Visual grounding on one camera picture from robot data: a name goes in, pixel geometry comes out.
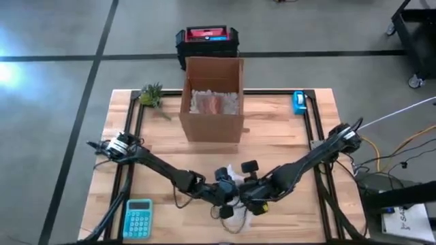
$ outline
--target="calculator display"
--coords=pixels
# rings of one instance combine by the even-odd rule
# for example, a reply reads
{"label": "calculator display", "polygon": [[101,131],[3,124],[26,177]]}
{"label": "calculator display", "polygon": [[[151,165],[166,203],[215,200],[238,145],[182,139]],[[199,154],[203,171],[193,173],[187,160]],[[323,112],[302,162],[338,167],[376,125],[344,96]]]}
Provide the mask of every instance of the calculator display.
{"label": "calculator display", "polygon": [[129,208],[132,210],[148,210],[150,208],[149,202],[130,202]]}

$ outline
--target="yellow cable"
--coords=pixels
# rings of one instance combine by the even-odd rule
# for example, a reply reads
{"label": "yellow cable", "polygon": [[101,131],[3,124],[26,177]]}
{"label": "yellow cable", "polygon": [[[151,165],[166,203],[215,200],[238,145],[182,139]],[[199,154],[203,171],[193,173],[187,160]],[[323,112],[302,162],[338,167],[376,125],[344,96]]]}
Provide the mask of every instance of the yellow cable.
{"label": "yellow cable", "polygon": [[[411,142],[412,140],[414,140],[416,137],[418,137],[418,136],[420,136],[420,135],[423,135],[423,134],[425,134],[425,133],[428,133],[429,131],[431,131],[431,130],[433,130],[433,129],[436,129],[436,125],[430,126],[430,127],[426,128],[426,129],[424,129],[423,131],[418,132],[418,133],[415,133],[414,135],[410,136],[409,138],[407,138],[406,140],[404,140],[403,142],[401,142],[401,144],[399,144],[399,145],[396,147],[395,151],[394,151],[392,154],[397,153],[399,150],[401,150],[404,146],[406,146],[408,143],[410,143],[410,142]],[[378,169],[377,169],[377,171],[380,171],[380,172],[385,171],[389,166],[391,166],[391,164],[392,164],[392,157],[389,158],[389,162],[388,162],[388,164],[386,164],[386,166],[384,166],[381,170],[378,170]]]}
{"label": "yellow cable", "polygon": [[376,158],[377,158],[377,162],[375,163],[375,166],[377,168],[377,171],[379,171],[379,169],[380,169],[380,151],[379,151],[379,148],[371,140],[368,140],[367,138],[365,138],[363,136],[360,136],[360,137],[362,138],[362,140],[368,142],[368,144],[370,144],[373,147],[373,149],[375,151]]}

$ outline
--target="small plant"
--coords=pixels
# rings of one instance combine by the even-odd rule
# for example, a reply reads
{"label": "small plant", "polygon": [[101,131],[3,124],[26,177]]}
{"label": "small plant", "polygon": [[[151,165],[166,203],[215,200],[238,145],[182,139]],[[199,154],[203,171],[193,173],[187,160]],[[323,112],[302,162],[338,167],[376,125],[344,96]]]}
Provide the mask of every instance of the small plant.
{"label": "small plant", "polygon": [[164,118],[171,120],[161,109],[162,85],[160,83],[146,84],[141,90],[139,101],[142,105],[155,108]]}

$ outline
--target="black floor line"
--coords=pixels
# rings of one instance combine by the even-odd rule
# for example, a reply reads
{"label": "black floor line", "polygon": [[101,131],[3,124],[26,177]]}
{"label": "black floor line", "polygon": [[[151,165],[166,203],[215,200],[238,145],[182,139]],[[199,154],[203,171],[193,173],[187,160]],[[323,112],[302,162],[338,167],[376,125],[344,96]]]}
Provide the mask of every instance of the black floor line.
{"label": "black floor line", "polygon": [[80,129],[82,128],[82,123],[84,119],[85,112],[87,110],[89,97],[91,96],[91,91],[94,85],[95,77],[97,75],[98,67],[101,63],[101,58],[108,41],[108,36],[110,28],[112,27],[112,22],[114,20],[116,7],[118,6],[119,0],[112,0],[112,5],[110,6],[109,14],[104,25],[102,36],[100,37],[97,52],[95,53],[95,60],[88,75],[87,83],[83,90],[82,99],[80,100],[79,108],[77,111],[76,119],[73,124],[73,129],[69,135],[69,140],[67,144],[67,149],[63,157],[61,171],[59,172],[56,186],[54,187],[53,196],[48,207],[48,212],[46,215],[46,220],[44,221],[44,226],[42,227],[41,235],[38,240],[38,245],[47,245],[50,241],[51,233],[53,230],[53,225],[56,221],[57,211],[62,199],[62,193],[65,188],[65,183],[67,182],[67,177],[69,169],[71,167],[73,154],[76,149],[76,144],[80,134]]}
{"label": "black floor line", "polygon": [[[402,56],[404,50],[366,50],[366,51],[301,51],[301,52],[241,52],[241,58],[298,58],[298,57],[347,57],[347,56]],[[36,61],[94,61],[96,55],[65,56],[0,56],[0,62],[36,62]],[[103,61],[146,61],[159,59],[177,59],[177,54],[106,54]]]}

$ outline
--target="car battery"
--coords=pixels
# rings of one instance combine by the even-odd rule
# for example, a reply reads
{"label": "car battery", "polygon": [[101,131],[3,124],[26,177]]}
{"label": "car battery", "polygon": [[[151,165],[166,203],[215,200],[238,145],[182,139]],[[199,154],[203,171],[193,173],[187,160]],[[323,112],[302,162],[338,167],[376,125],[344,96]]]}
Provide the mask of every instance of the car battery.
{"label": "car battery", "polygon": [[238,45],[238,31],[225,25],[187,27],[176,35],[177,58],[183,70],[186,57],[237,57]]}

